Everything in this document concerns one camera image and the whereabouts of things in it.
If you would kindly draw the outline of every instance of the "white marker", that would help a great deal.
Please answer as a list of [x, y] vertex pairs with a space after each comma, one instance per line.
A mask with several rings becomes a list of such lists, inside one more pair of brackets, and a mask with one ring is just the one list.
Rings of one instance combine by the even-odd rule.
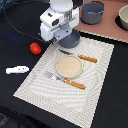
[[25, 73], [29, 71], [29, 68], [26, 67], [26, 66], [17, 66], [17, 67], [14, 67], [14, 68], [7, 68], [6, 69], [6, 73], [7, 74], [10, 74], [10, 73]]

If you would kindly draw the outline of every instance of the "butter knife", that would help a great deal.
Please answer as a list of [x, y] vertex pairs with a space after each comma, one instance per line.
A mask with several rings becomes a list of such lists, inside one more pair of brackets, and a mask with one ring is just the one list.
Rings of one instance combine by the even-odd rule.
[[[64, 54], [67, 54], [67, 55], [75, 55], [75, 54], [73, 54], [73, 53], [70, 53], [70, 52], [67, 52], [67, 51], [64, 51], [64, 50], [60, 50], [60, 49], [58, 49], [58, 50], [59, 50], [60, 52], [64, 53]], [[97, 59], [95, 59], [95, 58], [91, 58], [91, 57], [87, 57], [87, 56], [83, 56], [83, 55], [78, 55], [78, 57], [79, 57], [80, 59], [87, 60], [87, 61], [91, 61], [91, 62], [94, 62], [94, 63], [97, 62]]]

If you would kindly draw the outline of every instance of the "wooden handle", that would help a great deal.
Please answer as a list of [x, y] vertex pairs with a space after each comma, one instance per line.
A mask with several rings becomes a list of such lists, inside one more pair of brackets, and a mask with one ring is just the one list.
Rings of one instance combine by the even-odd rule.
[[90, 57], [87, 57], [87, 56], [78, 55], [78, 57], [79, 57], [80, 59], [88, 60], [88, 61], [91, 61], [91, 62], [94, 62], [94, 63], [97, 62], [97, 59], [90, 58]]
[[84, 85], [76, 83], [76, 82], [68, 80], [68, 79], [64, 79], [64, 82], [67, 83], [67, 84], [70, 84], [72, 86], [75, 86], [77, 88], [80, 88], [80, 89], [85, 89], [86, 88]]

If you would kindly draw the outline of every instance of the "wooden plate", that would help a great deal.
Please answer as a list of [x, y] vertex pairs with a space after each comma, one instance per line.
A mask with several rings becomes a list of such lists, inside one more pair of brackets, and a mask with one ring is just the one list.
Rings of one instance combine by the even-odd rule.
[[66, 55], [56, 62], [58, 74], [64, 78], [75, 78], [83, 71], [82, 61], [74, 55]]

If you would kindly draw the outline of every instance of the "black tablecloth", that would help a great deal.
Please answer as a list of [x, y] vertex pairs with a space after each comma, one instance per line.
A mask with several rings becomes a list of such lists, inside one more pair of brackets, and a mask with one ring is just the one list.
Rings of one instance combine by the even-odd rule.
[[[12, 5], [7, 9], [7, 15], [15, 28], [41, 39], [38, 35], [41, 23], [39, 17], [48, 7], [49, 4], [37, 0], [30, 4]], [[127, 128], [128, 44], [85, 33], [80, 34], [86, 38], [114, 44], [91, 128]], [[41, 54], [37, 56], [29, 49], [33, 42], [38, 43], [42, 49]], [[48, 43], [19, 34], [10, 26], [5, 16], [0, 15], [0, 105], [29, 115], [53, 128], [79, 128], [52, 113], [13, 97], [48, 46]], [[30, 71], [23, 74], [6, 74], [6, 68], [21, 65], [29, 67]]]

